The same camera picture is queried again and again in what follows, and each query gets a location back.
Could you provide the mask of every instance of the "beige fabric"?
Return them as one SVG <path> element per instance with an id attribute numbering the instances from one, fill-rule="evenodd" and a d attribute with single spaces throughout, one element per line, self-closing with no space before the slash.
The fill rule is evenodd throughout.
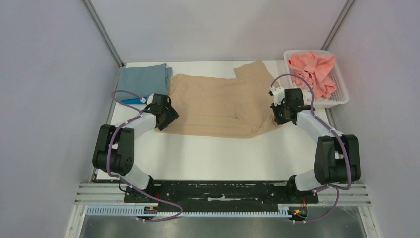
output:
<path id="1" fill-rule="evenodd" d="M 162 132 L 249 138 L 276 129 L 268 94 L 274 78 L 264 63 L 234 71 L 237 78 L 172 77 L 169 96 L 179 118 Z"/>

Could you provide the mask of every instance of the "folded blue cloth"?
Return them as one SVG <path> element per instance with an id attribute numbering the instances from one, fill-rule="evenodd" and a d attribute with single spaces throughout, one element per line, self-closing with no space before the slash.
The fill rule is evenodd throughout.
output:
<path id="1" fill-rule="evenodd" d="M 152 93 L 167 95 L 171 76 L 172 68 L 166 68 L 165 63 L 143 68 L 124 67 L 119 75 L 117 90 L 127 90 L 144 98 Z M 121 101 L 133 99 L 128 93 L 117 93 L 115 97 Z"/>

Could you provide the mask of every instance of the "crumpled pink cloth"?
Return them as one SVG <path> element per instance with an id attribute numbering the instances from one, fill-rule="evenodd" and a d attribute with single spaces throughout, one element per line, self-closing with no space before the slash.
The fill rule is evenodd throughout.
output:
<path id="1" fill-rule="evenodd" d="M 320 97 L 329 98 L 335 88 L 335 83 L 328 76 L 334 67 L 335 55 L 323 54 L 315 51 L 294 53 L 288 60 L 289 67 L 304 78 L 314 91 L 315 99 Z M 300 88 L 306 88 L 306 84 L 296 77 L 292 81 Z"/>

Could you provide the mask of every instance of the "gray wall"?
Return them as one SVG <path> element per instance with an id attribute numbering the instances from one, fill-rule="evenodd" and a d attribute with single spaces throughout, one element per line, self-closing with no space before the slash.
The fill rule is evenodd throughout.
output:
<path id="1" fill-rule="evenodd" d="M 385 237 L 420 237 L 420 1 L 360 0 L 330 50 L 350 101 L 338 126 L 360 140 L 366 183 Z"/>
<path id="2" fill-rule="evenodd" d="M 0 237 L 63 237 L 118 68 L 79 0 L 0 1 Z"/>
<path id="3" fill-rule="evenodd" d="M 279 60 L 320 49 L 345 2 L 92 0 L 125 62 Z"/>

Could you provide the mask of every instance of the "white laundry basket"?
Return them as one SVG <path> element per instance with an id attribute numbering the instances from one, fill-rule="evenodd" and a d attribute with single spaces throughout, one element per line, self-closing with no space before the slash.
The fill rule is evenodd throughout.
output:
<path id="1" fill-rule="evenodd" d="M 287 73 L 294 73 L 294 70 L 289 67 L 289 59 L 292 56 L 293 53 L 299 53 L 299 52 L 305 52 L 308 50 L 289 50 L 284 52 L 284 62 L 286 63 L 286 71 Z M 319 53 L 325 53 L 325 54 L 331 54 L 329 51 L 321 51 L 321 50 L 311 50 L 316 51 Z M 340 70 L 338 69 L 337 62 L 334 64 L 334 68 L 332 68 L 331 72 L 328 74 L 328 76 L 332 79 L 332 81 L 335 82 L 336 90 L 331 94 L 331 97 L 329 98 L 330 101 L 314 101 L 314 107 L 315 108 L 330 108 L 332 106 L 338 105 L 338 104 L 345 104 L 349 101 L 349 94 L 347 93 L 346 85 L 344 84 L 343 77 L 341 76 Z M 293 88 L 292 78 L 290 76 L 288 77 L 289 85 L 282 86 L 284 88 Z"/>

